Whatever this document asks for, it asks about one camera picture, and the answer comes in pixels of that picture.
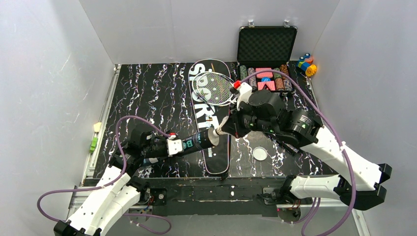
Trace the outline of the black shuttlecock tube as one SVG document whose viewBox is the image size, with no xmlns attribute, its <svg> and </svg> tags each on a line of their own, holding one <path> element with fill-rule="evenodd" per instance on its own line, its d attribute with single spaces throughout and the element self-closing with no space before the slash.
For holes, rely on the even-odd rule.
<svg viewBox="0 0 417 236">
<path fill-rule="evenodd" d="M 185 139 L 182 139 L 182 154 L 187 155 L 215 147 L 219 144 L 219 140 L 219 135 L 213 127 L 199 131 Z"/>
</svg>

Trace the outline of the clear round tube lid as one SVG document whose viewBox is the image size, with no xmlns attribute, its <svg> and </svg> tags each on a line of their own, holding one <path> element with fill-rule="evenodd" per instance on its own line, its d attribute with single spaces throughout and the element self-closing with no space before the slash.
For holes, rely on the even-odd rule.
<svg viewBox="0 0 417 236">
<path fill-rule="evenodd" d="M 264 161 L 268 157 L 268 153 L 263 147 L 255 147 L 252 151 L 252 155 L 257 161 Z"/>
</svg>

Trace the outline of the white shuttlecock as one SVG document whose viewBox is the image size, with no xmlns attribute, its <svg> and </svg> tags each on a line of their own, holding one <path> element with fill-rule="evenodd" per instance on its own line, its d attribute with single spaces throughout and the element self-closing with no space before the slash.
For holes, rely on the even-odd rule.
<svg viewBox="0 0 417 236">
<path fill-rule="evenodd" d="M 221 130 L 221 126 L 218 126 L 218 127 L 214 128 L 213 134 L 216 137 L 219 137 L 220 135 L 223 135 L 223 131 Z"/>
</svg>

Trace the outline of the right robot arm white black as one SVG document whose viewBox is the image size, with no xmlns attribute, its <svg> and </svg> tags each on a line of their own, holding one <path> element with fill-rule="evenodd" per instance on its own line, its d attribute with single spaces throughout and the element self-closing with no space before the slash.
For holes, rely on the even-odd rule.
<svg viewBox="0 0 417 236">
<path fill-rule="evenodd" d="M 274 135 L 319 158 L 336 174 L 329 177 L 289 176 L 274 195 L 283 200 L 305 198 L 340 200 L 355 209 L 368 210 L 385 201 L 383 183 L 390 178 L 390 165 L 369 162 L 346 145 L 340 145 L 328 126 L 303 110 L 289 110 L 282 99 L 268 90 L 251 94 L 230 108 L 215 129 L 216 135 L 241 138 L 252 131 Z"/>
</svg>

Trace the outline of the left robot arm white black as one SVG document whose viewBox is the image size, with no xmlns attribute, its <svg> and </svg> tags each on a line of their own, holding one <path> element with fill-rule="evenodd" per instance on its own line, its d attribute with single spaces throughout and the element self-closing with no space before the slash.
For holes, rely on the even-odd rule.
<svg viewBox="0 0 417 236">
<path fill-rule="evenodd" d="M 150 183 L 135 175 L 140 167 L 156 164 L 183 151 L 174 133 L 155 136 L 153 132 L 133 132 L 111 158 L 97 186 L 66 220 L 54 226 L 56 236 L 104 236 L 138 203 L 150 205 Z"/>
</svg>

